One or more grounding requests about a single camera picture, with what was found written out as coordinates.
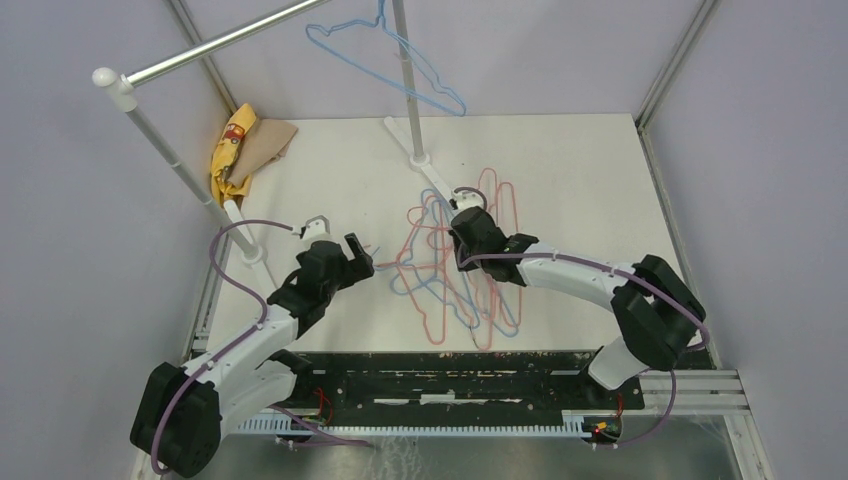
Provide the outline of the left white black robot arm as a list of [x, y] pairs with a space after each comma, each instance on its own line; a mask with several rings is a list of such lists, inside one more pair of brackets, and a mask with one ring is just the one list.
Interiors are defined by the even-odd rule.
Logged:
[[358, 237], [315, 239], [297, 269], [260, 301], [260, 317], [234, 338], [181, 366], [164, 362], [149, 375], [129, 439], [158, 474], [191, 478], [221, 441], [272, 405], [307, 404], [315, 384], [308, 363], [289, 351], [326, 314], [341, 290], [371, 278], [373, 259]]

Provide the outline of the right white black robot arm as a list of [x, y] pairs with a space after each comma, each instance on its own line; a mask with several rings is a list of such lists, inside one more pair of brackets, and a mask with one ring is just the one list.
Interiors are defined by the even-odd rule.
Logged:
[[460, 211], [449, 233], [462, 271], [556, 291], [612, 313], [619, 336], [597, 351], [577, 382], [580, 400], [591, 408], [606, 406], [639, 374], [672, 371], [685, 353], [707, 346], [704, 307], [661, 257], [614, 263], [569, 255], [532, 235], [506, 235], [481, 207]]

